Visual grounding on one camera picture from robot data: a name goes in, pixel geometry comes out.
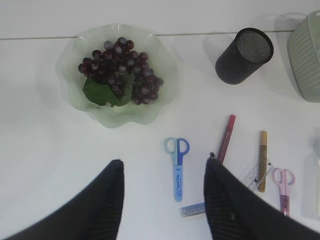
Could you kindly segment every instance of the scissors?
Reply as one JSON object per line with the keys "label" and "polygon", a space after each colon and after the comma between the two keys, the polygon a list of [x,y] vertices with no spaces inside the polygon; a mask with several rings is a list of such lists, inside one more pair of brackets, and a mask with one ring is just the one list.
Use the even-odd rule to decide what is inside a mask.
{"label": "scissors", "polygon": [[273,171],[272,179],[275,184],[279,187],[280,193],[280,209],[285,216],[290,216],[290,189],[289,187],[295,184],[296,177],[288,169],[276,168]]}
{"label": "scissors", "polygon": [[[173,143],[172,151],[168,148],[170,142]],[[186,145],[184,152],[181,152],[181,142],[184,142]],[[174,199],[179,203],[183,197],[183,157],[189,152],[190,145],[184,138],[169,137],[164,141],[164,150],[172,157]]]}

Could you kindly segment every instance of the pink scissors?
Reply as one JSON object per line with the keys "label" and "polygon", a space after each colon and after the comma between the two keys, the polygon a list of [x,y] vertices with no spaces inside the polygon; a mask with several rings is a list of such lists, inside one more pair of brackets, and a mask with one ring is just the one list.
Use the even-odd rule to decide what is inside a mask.
{"label": "pink scissors", "polygon": [[281,212],[285,216],[290,216],[290,189],[296,182],[295,175],[288,169],[276,168],[273,171],[272,179],[279,187]]}

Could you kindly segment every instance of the black mesh pencil holder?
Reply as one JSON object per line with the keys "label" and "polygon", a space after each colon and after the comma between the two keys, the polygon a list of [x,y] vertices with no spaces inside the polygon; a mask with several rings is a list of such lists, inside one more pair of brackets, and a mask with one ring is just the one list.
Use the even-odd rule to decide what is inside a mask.
{"label": "black mesh pencil holder", "polygon": [[215,70],[225,83],[239,84],[269,62],[273,54],[274,46],[264,32],[244,28],[216,61]]}

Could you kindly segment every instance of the bunch of grapes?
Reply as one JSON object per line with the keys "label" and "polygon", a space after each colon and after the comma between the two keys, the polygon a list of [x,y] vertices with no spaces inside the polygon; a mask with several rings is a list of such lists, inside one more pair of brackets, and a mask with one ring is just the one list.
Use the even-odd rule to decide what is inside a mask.
{"label": "bunch of grapes", "polygon": [[94,50],[93,58],[85,57],[78,70],[97,84],[108,85],[117,98],[123,96],[125,87],[125,81],[117,73],[134,73],[131,99],[136,105],[149,104],[158,98],[159,87],[164,81],[149,68],[148,54],[139,54],[132,50],[134,46],[133,41],[124,37],[119,37],[115,43],[107,40],[105,51]]}

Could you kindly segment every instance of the green glass bowl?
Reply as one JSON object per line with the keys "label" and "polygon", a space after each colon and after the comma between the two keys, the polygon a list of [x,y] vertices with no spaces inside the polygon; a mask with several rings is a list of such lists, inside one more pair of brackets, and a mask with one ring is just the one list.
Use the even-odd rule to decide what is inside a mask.
{"label": "green glass bowl", "polygon": [[[125,37],[134,42],[135,51],[148,53],[148,63],[155,75],[164,80],[158,92],[158,99],[148,105],[135,105],[130,101],[125,106],[99,106],[87,99],[83,92],[86,77],[78,71],[78,65],[85,57],[92,57],[92,51],[103,51],[104,42],[115,42]],[[77,110],[89,112],[107,128],[116,128],[128,122],[150,124],[156,119],[163,106],[171,103],[178,92],[179,65],[152,33],[125,24],[109,24],[83,32],[73,44],[67,46],[59,60],[58,70],[68,86],[68,98]]]}

